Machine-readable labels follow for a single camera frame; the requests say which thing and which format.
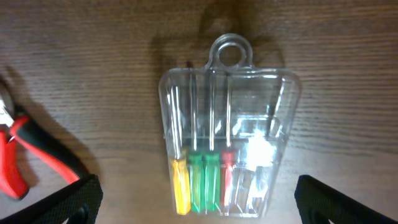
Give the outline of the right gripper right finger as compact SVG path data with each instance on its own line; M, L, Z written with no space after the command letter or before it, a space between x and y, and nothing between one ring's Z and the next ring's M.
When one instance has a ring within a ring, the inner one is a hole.
M298 178L294 197L303 224L397 224L310 175Z

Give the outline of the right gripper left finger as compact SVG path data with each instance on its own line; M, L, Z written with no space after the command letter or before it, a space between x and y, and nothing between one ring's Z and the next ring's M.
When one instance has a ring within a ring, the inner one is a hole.
M1 219L1 223L94 224L103 199L97 175L90 174L37 203Z

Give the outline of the clear screwdriver set case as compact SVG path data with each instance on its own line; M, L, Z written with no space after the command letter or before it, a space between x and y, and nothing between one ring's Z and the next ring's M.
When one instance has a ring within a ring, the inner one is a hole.
M300 94L294 72L255 66L238 34L218 37L203 67L167 70L159 100L175 212L263 217Z

